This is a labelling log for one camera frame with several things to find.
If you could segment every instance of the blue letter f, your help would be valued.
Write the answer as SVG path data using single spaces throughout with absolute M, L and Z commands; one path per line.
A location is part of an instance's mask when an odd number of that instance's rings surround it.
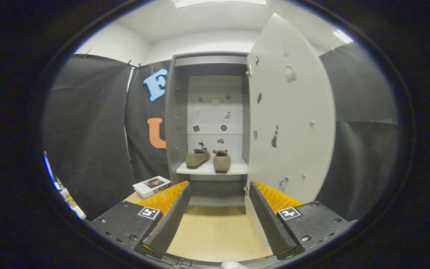
M 166 82 L 163 75 L 167 75 L 167 73 L 167 70 L 162 68 L 144 80 L 144 84 L 147 84 L 147 87 L 149 88 L 150 101 L 154 101 L 165 94 L 165 90 L 160 89 L 160 87 L 165 87 Z

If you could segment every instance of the open cabinet door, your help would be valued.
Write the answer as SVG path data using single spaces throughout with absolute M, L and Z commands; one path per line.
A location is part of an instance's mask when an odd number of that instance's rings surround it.
M 331 163 L 336 127 L 324 66 L 302 34 L 276 13 L 258 36 L 247 64 L 250 152 L 246 186 L 256 180 L 303 203 L 313 201 Z M 245 202 L 252 216 L 249 198 Z

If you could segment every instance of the black fabric backdrop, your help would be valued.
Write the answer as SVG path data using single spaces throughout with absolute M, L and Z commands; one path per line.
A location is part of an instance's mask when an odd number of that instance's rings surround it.
M 127 93 L 125 107 L 125 126 L 128 138 L 128 151 L 133 174 L 137 182 L 162 176 L 170 179 L 167 153 L 165 149 L 154 147 L 149 141 L 150 118 L 165 119 L 165 97 L 162 95 L 151 102 L 150 92 L 143 81 L 153 73 L 165 68 L 170 71 L 170 60 L 135 68 Z M 160 124 L 160 139 L 165 140 L 165 122 Z
M 44 148 L 88 220 L 133 193 L 123 105 L 130 69 L 109 58 L 74 55 L 47 100 Z
M 356 43 L 322 55 L 336 106 L 330 169 L 317 200 L 347 220 L 360 219 L 380 198 L 398 156 L 392 87 Z

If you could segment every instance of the white shelf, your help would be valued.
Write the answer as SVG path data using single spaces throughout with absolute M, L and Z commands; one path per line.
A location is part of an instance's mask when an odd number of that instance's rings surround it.
M 248 165 L 241 158 L 233 158 L 230 165 L 230 169 L 225 173 L 215 173 L 215 168 L 213 164 L 213 156 L 210 159 L 200 165 L 197 169 L 187 168 L 186 163 L 182 163 L 180 167 L 177 168 L 177 174 L 190 174 L 190 175 L 244 175 L 248 174 Z
M 192 196 L 190 198 L 189 205 L 208 206 L 208 207 L 244 206 L 244 196 L 232 196 L 232 197 Z

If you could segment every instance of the ceiling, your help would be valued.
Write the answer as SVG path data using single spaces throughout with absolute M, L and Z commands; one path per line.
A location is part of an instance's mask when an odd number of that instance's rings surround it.
M 313 46 L 328 51 L 344 44 L 333 35 L 335 27 L 283 0 L 267 0 L 266 6 L 217 2 L 180 9 L 171 0 L 154 0 L 116 22 L 153 44 L 180 35 L 213 30 L 261 32 L 273 12 L 297 27 Z

